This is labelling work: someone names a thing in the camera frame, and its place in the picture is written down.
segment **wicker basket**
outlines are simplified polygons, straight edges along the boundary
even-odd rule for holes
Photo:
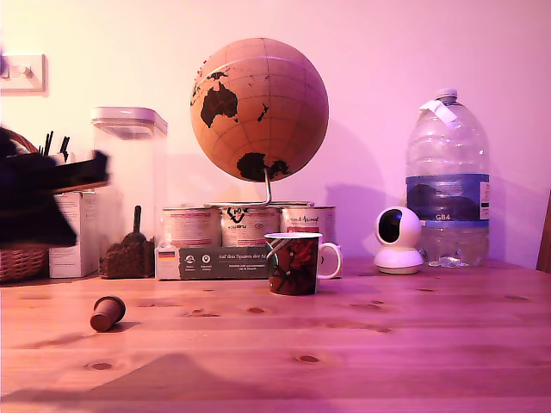
[[[29,152],[38,150],[23,136],[4,129],[11,140]],[[0,250],[0,282],[19,281],[35,277],[48,266],[48,249]]]

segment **blue label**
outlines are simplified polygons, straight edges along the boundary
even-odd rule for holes
[[[456,174],[406,178],[407,207],[425,226],[487,227],[489,176]]]

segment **white camera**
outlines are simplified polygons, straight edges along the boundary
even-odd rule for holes
[[[375,256],[375,265],[382,273],[414,274],[423,265],[423,257],[415,249],[421,237],[421,221],[403,206],[385,209],[375,220],[375,235],[382,248]]]

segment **cardboard box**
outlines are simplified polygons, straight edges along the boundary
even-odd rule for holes
[[[157,280],[266,280],[266,247],[155,249]]]
[[[77,233],[77,245],[50,249],[50,277],[77,278],[97,271],[96,195],[93,192],[69,192],[55,195],[55,199]]]

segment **bottle cap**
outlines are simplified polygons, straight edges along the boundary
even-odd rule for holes
[[[440,89],[436,93],[436,99],[443,97],[457,97],[457,89]]]

